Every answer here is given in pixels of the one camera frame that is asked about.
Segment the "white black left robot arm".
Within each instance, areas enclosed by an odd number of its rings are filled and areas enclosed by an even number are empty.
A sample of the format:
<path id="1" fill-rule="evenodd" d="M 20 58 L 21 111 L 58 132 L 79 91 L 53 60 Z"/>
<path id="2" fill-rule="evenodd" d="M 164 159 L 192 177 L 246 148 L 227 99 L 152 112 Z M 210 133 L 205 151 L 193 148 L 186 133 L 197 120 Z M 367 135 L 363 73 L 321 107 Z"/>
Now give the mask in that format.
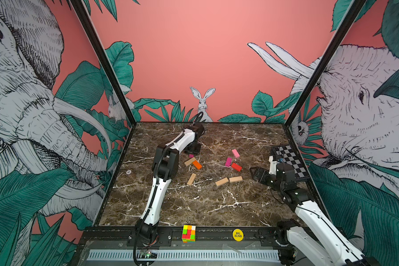
<path id="1" fill-rule="evenodd" d="M 143 214 L 135 224 L 135 240 L 145 245 L 152 244 L 157 236 L 161 206 L 168 186 L 176 176 L 180 154 L 184 151 L 197 155 L 201 144 L 199 138 L 205 128 L 201 123 L 203 112 L 194 116 L 192 124 L 185 126 L 180 134 L 168 143 L 158 145 L 152 166 L 153 185 Z"/>

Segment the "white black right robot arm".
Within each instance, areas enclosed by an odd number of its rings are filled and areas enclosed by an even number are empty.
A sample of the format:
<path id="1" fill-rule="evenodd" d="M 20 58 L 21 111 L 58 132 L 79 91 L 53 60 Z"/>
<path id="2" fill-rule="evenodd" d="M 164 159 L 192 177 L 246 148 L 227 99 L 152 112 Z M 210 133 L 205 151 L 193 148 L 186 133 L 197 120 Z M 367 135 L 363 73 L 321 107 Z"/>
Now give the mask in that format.
<path id="1" fill-rule="evenodd" d="M 250 168 L 252 178 L 277 191 L 286 204 L 307 226 L 305 230 L 294 219 L 279 221 L 271 231 L 272 241 L 281 249 L 279 260 L 284 266 L 296 263 L 300 251 L 316 266 L 378 266 L 374 257 L 365 256 L 324 215 L 310 193 L 299 187 L 291 164 L 269 158 L 270 167 Z"/>

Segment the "orange block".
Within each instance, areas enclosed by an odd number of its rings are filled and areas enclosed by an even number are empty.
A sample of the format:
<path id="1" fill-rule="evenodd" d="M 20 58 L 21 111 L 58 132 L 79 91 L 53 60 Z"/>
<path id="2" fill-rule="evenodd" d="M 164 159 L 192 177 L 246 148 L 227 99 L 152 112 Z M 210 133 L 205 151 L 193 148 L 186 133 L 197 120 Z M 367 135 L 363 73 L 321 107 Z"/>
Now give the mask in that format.
<path id="1" fill-rule="evenodd" d="M 202 168 L 202 165 L 201 165 L 197 160 L 195 160 L 192 164 L 193 164 L 194 167 L 197 168 L 198 170 L 200 170 L 200 169 Z"/>

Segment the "pink block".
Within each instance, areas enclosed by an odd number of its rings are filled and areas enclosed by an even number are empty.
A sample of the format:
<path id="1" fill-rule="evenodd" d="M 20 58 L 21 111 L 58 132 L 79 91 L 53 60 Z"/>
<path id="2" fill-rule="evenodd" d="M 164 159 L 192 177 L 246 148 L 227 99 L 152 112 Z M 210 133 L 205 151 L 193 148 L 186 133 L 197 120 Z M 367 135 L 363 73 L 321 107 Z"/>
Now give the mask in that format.
<path id="1" fill-rule="evenodd" d="M 239 158 L 240 157 L 240 154 L 239 154 L 239 152 L 236 149 L 233 149 L 232 153 L 233 153 L 235 158 Z"/>

